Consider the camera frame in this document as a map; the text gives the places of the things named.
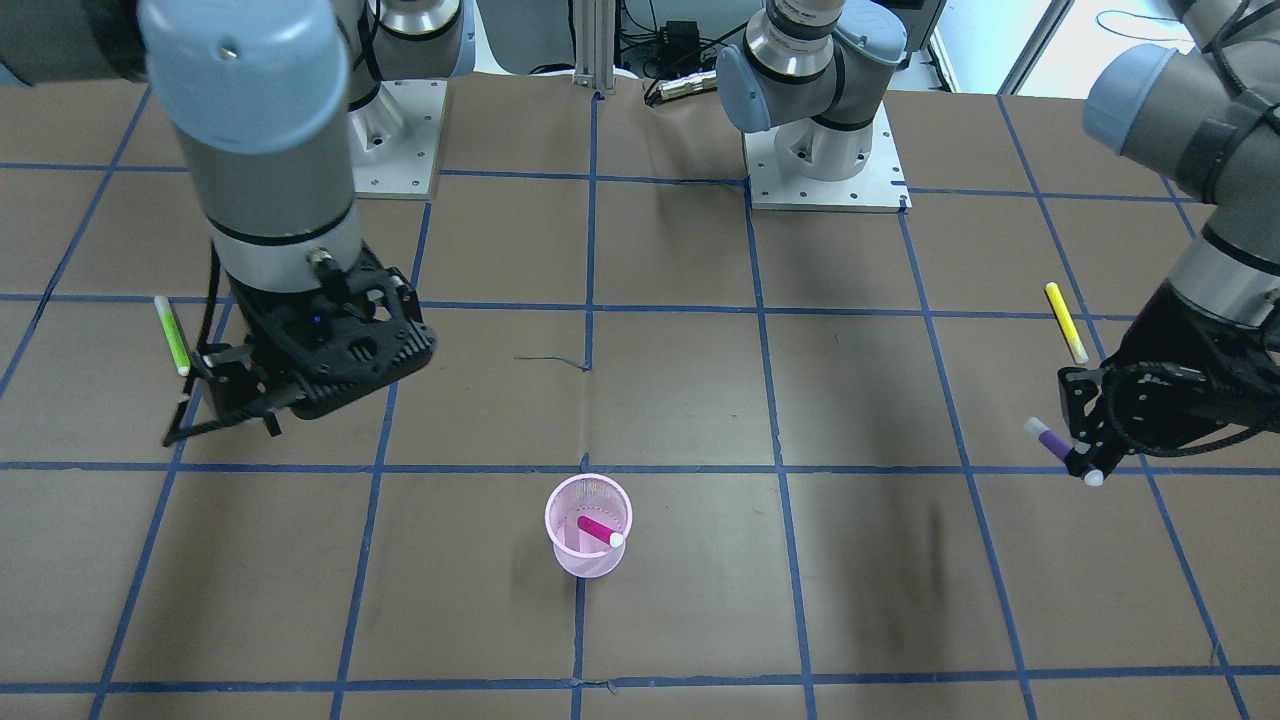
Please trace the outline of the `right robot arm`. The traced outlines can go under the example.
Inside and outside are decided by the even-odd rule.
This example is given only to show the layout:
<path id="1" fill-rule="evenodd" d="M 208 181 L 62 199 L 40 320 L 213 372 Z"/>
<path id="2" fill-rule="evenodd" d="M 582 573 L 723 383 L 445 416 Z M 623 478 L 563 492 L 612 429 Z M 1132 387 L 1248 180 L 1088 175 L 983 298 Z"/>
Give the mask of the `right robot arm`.
<path id="1" fill-rule="evenodd" d="M 475 67 L 471 1 L 5 1 L 3 82 L 146 82 L 207 222 L 207 296 L 229 284 L 248 333 L 183 347 L 214 415 L 163 443 L 276 414 L 324 416 L 426 366 L 436 336 L 408 277 L 369 247 L 357 168 L 433 160 L 390 91 Z"/>

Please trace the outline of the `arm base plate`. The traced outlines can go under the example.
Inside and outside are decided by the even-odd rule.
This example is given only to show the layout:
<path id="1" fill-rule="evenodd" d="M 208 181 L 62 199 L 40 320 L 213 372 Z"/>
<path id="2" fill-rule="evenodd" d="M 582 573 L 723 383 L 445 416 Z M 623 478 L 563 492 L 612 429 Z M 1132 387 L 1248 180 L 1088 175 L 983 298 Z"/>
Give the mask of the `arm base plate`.
<path id="1" fill-rule="evenodd" d="M 431 197 L 447 91 L 445 79 L 388 81 L 369 102 L 348 113 L 358 197 Z"/>
<path id="2" fill-rule="evenodd" d="M 745 135 L 742 150 L 756 209 L 905 213 L 913 206 L 884 104 L 860 129 L 796 120 Z"/>

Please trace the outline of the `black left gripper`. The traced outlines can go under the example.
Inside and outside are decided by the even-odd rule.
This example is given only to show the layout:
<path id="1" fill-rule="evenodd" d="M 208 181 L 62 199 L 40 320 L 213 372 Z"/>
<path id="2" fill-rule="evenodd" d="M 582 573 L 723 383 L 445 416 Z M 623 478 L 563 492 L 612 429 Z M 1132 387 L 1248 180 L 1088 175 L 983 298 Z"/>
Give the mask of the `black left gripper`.
<path id="1" fill-rule="evenodd" d="M 1279 429 L 1277 291 L 1260 325 L 1213 316 L 1164 282 L 1096 369 L 1059 369 L 1068 474 L 1101 487 L 1130 454 L 1187 457 Z"/>

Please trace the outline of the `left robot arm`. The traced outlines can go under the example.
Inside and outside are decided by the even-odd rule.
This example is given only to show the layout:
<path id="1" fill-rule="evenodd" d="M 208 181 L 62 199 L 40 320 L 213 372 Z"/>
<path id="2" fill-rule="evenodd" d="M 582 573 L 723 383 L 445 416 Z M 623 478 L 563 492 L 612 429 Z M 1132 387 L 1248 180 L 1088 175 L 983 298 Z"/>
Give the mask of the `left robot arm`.
<path id="1" fill-rule="evenodd" d="M 1133 454 L 1185 457 L 1277 429 L 1277 4 L 1175 1 L 1197 53 L 1142 44 L 1094 81 L 1084 132 L 1213 208 L 1117 351 L 1059 370 L 1069 438 L 1027 429 L 1088 486 Z M 730 122 L 787 164 L 854 177 L 906 55 L 873 1 L 768 1 L 722 50 Z"/>

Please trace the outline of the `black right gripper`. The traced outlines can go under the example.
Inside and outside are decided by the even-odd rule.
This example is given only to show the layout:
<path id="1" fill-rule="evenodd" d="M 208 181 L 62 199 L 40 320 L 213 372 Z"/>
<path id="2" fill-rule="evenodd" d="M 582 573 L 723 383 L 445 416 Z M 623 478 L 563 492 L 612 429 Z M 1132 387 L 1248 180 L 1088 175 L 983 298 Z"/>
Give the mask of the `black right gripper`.
<path id="1" fill-rule="evenodd" d="M 188 351 L 186 384 L 206 383 L 215 418 L 183 427 L 192 396 L 182 395 L 164 447 L 251 421 L 279 437 L 280 410 L 316 419 L 433 360 L 436 334 L 398 268 L 362 246 L 347 269 L 329 258 L 310 269 L 320 286 L 300 293 L 230 281 L 248 329 L 244 342 Z"/>

